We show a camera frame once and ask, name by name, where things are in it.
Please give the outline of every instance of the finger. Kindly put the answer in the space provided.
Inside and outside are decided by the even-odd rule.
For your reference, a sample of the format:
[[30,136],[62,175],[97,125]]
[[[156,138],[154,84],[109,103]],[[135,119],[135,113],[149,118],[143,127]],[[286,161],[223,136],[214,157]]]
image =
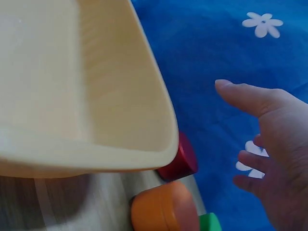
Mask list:
[[254,144],[260,148],[264,148],[262,137],[260,134],[257,134],[254,138]]
[[256,117],[284,107],[290,102],[299,101],[281,89],[266,89],[248,84],[233,84],[224,79],[216,80],[215,87],[218,94],[226,102]]
[[238,158],[242,164],[263,173],[267,172],[270,165],[270,159],[268,157],[256,155],[247,151],[240,151]]
[[260,196],[260,184],[262,179],[252,178],[248,176],[235,176],[233,183],[240,189],[253,193],[255,196]]

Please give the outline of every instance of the cream plastic tray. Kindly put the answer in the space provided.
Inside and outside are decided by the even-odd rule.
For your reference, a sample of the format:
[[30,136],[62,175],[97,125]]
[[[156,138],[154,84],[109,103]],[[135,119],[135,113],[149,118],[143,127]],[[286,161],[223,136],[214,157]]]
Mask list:
[[[32,1],[46,8],[44,17],[57,17],[49,25],[28,10],[18,18],[6,14],[21,35],[12,32],[13,51],[9,46],[0,60],[0,175],[60,178],[171,162],[175,114],[130,1]],[[56,9],[55,2],[67,5]],[[1,4],[0,16],[12,7]],[[63,20],[70,7],[75,23]],[[72,25],[73,40],[63,37],[74,33]],[[34,33],[36,26],[44,34]]]

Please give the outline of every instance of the blue blanket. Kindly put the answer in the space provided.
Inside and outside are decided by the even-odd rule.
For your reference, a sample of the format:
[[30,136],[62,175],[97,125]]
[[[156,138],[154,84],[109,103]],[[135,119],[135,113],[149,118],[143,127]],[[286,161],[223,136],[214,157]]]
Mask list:
[[224,231],[273,230],[260,202],[232,184],[257,172],[237,164],[255,118],[228,106],[214,81],[282,88],[308,102],[306,0],[133,0],[172,99],[179,128],[199,162],[205,207]]

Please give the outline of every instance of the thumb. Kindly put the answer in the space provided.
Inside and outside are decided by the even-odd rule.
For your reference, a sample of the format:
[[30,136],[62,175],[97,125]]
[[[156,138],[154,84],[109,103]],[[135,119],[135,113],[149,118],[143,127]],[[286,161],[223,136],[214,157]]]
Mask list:
[[301,102],[282,89],[233,84],[225,79],[216,80],[215,87],[227,103],[258,118],[268,112]]

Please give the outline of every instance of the white flower print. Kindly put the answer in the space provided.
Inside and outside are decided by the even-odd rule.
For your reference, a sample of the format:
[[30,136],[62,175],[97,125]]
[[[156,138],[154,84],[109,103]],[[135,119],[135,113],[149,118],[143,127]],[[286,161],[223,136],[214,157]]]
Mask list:
[[268,32],[274,38],[280,37],[280,32],[276,29],[275,26],[282,26],[283,21],[279,19],[272,19],[273,15],[270,13],[265,13],[261,16],[257,13],[248,12],[247,16],[250,17],[250,19],[244,20],[242,25],[245,27],[256,26],[255,35],[258,38],[265,37]]
[[[245,144],[245,149],[246,151],[248,152],[251,152],[251,153],[254,153],[256,155],[260,155],[260,156],[269,156],[266,152],[265,149],[261,149],[259,148],[258,146],[256,146],[252,141],[248,141],[246,142]],[[253,178],[263,178],[264,177],[264,173],[263,172],[260,172],[256,169],[253,169],[251,167],[248,167],[246,165],[243,165],[241,162],[237,162],[235,167],[240,170],[240,171],[250,171],[251,172],[249,173],[249,177],[253,177]]]

